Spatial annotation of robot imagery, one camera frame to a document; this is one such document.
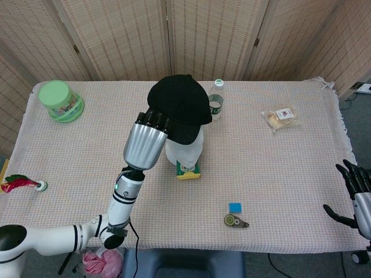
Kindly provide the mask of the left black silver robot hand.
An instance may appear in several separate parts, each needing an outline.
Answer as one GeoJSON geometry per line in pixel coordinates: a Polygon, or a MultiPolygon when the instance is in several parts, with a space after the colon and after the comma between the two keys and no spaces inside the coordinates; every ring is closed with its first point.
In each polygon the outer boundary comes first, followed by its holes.
{"type": "Polygon", "coordinates": [[[126,142],[123,158],[129,167],[146,171],[155,166],[168,137],[170,120],[148,109],[140,112],[126,142]]]}

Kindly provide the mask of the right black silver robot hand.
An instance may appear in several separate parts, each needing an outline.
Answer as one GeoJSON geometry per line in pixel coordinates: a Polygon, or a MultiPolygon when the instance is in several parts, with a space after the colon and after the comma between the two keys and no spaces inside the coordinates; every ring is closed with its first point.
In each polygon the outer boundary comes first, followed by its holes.
{"type": "Polygon", "coordinates": [[[343,160],[343,165],[345,167],[336,164],[336,169],[343,176],[345,187],[352,201],[354,217],[338,215],[327,204],[324,204],[323,208],[330,218],[352,229],[357,229],[361,236],[370,240],[370,169],[359,167],[347,159],[343,160]]]}

